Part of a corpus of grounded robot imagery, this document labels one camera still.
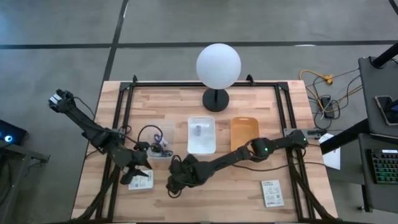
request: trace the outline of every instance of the white card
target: white card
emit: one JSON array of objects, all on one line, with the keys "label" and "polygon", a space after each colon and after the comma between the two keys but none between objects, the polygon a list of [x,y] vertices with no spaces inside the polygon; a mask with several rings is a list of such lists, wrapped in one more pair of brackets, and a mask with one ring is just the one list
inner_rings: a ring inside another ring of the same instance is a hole
[{"label": "white card", "polygon": [[[323,143],[324,141],[332,138],[333,136],[334,135],[332,134],[326,133],[319,139],[319,143]],[[327,167],[340,170],[340,148],[337,148],[323,155],[323,162]]]},{"label": "white card", "polygon": [[284,198],[280,189],[279,180],[265,180],[261,182],[262,194],[266,207],[284,206]]},{"label": "white card", "polygon": [[148,177],[134,176],[129,184],[129,190],[151,189],[154,187],[154,172],[152,170],[142,170]]}]

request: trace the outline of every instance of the keyboard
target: keyboard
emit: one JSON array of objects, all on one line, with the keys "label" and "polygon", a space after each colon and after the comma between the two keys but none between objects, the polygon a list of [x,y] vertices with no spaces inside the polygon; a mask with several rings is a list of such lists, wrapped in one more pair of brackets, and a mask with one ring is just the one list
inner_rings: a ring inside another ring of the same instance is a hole
[{"label": "keyboard", "polygon": [[368,149],[375,184],[398,184],[398,149]]}]

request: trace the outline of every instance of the wooden table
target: wooden table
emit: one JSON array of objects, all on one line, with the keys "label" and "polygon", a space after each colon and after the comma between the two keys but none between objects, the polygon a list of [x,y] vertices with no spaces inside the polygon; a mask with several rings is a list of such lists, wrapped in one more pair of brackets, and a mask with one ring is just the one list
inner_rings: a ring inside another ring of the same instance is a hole
[{"label": "wooden table", "polygon": [[[310,105],[304,82],[288,81],[298,128],[313,128]],[[99,99],[95,121],[111,127],[120,82],[105,82]],[[136,139],[138,131],[146,124],[172,122],[175,124],[173,150],[184,158],[187,155],[187,120],[191,116],[209,115],[216,120],[216,153],[198,156],[201,161],[211,160],[230,152],[230,120],[237,116],[254,117],[259,121],[260,135],[281,138],[275,90],[270,87],[231,87],[227,89],[230,102],[224,111],[212,113],[204,109],[201,97],[205,88],[198,87],[145,87],[135,88],[130,112],[129,137]],[[289,119],[284,101],[285,117]],[[127,141],[126,146],[134,144]],[[94,148],[89,146],[87,153]],[[305,161],[323,162],[321,150],[309,146]],[[105,156],[91,155],[85,161],[72,217],[78,217],[100,190]],[[154,169],[152,190],[132,191],[119,184],[114,210],[114,222],[288,222],[297,221],[288,168],[271,172],[253,172],[228,167],[217,172],[205,185],[185,188],[179,198],[172,199],[165,188],[170,159],[150,159]],[[239,165],[253,169],[269,169],[285,165],[285,150],[273,153],[268,160]],[[337,217],[326,169],[316,164],[306,164],[312,192],[326,210]],[[262,195],[262,180],[279,180],[284,207],[266,208]],[[305,217],[307,211],[300,191]],[[105,201],[106,215],[109,196]]]}]

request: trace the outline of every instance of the concrete floor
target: concrete floor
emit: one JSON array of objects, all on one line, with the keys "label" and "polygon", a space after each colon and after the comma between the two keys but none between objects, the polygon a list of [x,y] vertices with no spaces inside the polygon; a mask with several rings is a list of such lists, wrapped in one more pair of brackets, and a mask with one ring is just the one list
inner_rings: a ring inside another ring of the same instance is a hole
[{"label": "concrete floor", "polygon": [[[0,45],[93,44],[113,40],[122,0],[0,2]],[[130,0],[120,43],[391,40],[398,17],[385,0]],[[236,47],[243,70],[258,80],[298,79],[300,70],[324,74],[358,67],[357,59],[379,55],[388,45],[317,47]],[[118,49],[110,80],[196,80],[201,48]],[[43,169],[25,178],[13,223],[69,219],[87,146],[69,119],[55,114],[47,100],[57,88],[72,91],[95,108],[109,49],[0,50],[0,119],[30,132],[27,145],[51,154]],[[354,72],[321,83],[320,94],[340,91]],[[310,84],[313,76],[305,76]],[[345,129],[366,117],[362,93],[331,129]],[[352,143],[345,149],[356,147]],[[343,159],[343,168],[350,164]],[[395,223],[398,215],[375,210],[360,213],[360,186],[341,182],[329,170],[339,217],[372,223]]]}]

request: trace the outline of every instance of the black power adapter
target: black power adapter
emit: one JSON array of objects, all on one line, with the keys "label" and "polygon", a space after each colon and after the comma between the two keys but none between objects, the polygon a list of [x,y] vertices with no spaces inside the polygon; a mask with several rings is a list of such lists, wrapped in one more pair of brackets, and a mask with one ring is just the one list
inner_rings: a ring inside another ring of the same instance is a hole
[{"label": "black power adapter", "polygon": [[323,114],[324,114],[324,117],[326,117],[326,118],[335,118],[335,112],[333,111],[333,105],[332,105],[332,103],[330,103],[330,100],[331,100],[331,98],[329,96],[324,96],[324,97],[320,98],[321,104],[322,104],[323,108],[325,109]]}]

